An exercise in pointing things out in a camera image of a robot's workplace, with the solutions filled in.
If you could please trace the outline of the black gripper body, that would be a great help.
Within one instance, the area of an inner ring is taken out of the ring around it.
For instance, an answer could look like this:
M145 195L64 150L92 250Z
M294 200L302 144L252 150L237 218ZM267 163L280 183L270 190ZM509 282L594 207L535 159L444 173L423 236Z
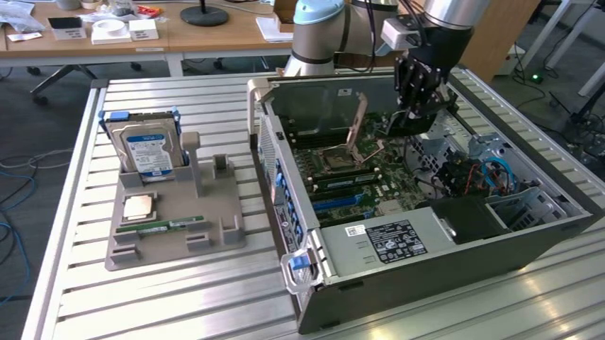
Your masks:
M455 30L440 26L424 29L427 43L408 51L408 58L423 63L431 70L446 77L458 64L474 29Z

